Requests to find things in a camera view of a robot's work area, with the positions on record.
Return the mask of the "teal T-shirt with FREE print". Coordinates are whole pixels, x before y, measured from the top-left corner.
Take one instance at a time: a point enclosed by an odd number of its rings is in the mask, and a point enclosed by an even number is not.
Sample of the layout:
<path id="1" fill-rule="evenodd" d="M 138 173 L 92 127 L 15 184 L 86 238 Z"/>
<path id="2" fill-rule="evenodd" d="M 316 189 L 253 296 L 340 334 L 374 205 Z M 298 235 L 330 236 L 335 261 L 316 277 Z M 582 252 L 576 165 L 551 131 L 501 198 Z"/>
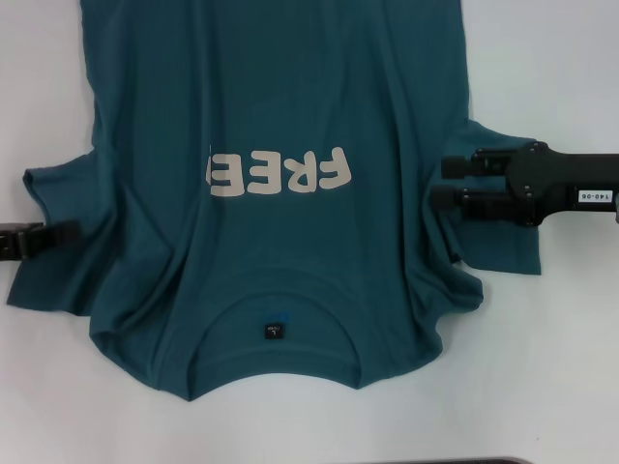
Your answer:
<path id="1" fill-rule="evenodd" d="M 440 355 L 474 270 L 540 272 L 536 229 L 429 204 L 442 158 L 523 145 L 470 117 L 460 0 L 79 5 L 92 150 L 23 182 L 82 234 L 8 302 L 87 318 L 139 382 L 360 389 Z"/>

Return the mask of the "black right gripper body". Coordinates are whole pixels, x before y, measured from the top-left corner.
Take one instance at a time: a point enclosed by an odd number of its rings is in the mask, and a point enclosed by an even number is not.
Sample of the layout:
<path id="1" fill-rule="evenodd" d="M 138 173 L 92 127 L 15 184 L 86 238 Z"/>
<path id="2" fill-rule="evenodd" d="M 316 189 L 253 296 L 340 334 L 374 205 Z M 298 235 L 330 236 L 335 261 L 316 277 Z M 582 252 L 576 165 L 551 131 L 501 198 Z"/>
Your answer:
<path id="1" fill-rule="evenodd" d="M 561 212 L 615 215 L 619 154 L 564 154 L 533 142 L 516 151 L 506 182 L 513 196 L 534 202 L 538 225 Z"/>

